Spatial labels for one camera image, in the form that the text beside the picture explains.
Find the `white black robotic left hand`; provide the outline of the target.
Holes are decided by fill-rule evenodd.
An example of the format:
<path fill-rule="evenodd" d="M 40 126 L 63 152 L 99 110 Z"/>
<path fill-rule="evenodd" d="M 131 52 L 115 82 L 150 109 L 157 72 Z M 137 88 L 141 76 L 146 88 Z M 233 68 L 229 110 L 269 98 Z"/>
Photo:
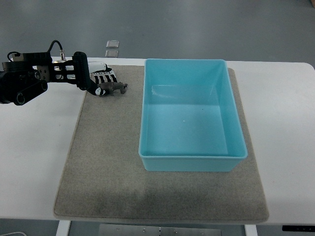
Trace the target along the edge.
<path fill-rule="evenodd" d="M 99 84 L 107 82 L 117 82 L 114 70 L 107 64 L 100 61 L 88 62 L 91 86 L 88 92 L 95 96 L 105 96 L 110 94 L 109 88 L 101 88 Z"/>

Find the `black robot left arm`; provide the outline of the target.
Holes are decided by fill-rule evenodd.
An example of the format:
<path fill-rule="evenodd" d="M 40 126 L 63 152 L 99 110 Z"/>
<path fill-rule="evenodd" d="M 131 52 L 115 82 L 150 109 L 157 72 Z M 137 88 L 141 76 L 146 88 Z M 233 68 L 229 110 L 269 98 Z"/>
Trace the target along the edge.
<path fill-rule="evenodd" d="M 81 90 L 92 86 L 87 56 L 75 52 L 66 60 L 61 43 L 52 41 L 46 52 L 7 54 L 0 72 L 0 102 L 22 106 L 48 89 L 49 83 L 68 83 Z"/>

